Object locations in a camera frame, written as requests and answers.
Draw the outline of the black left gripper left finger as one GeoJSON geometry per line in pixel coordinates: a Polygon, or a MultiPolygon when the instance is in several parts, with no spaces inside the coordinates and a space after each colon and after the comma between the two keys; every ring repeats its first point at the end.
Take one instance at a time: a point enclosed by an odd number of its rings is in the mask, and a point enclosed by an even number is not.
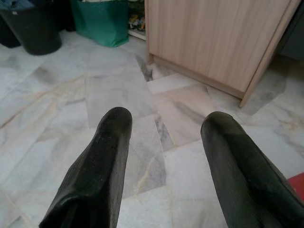
{"type": "Polygon", "coordinates": [[[124,189],[133,119],[123,107],[110,109],[68,169],[39,224],[41,228],[115,228],[124,189]]]}

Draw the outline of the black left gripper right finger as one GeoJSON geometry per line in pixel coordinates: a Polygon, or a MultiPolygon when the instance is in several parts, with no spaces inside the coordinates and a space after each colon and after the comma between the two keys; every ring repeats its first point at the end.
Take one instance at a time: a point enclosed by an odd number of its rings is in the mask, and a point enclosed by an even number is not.
{"type": "Polygon", "coordinates": [[[210,113],[200,134],[228,227],[303,227],[303,201],[231,115],[210,113]]]}

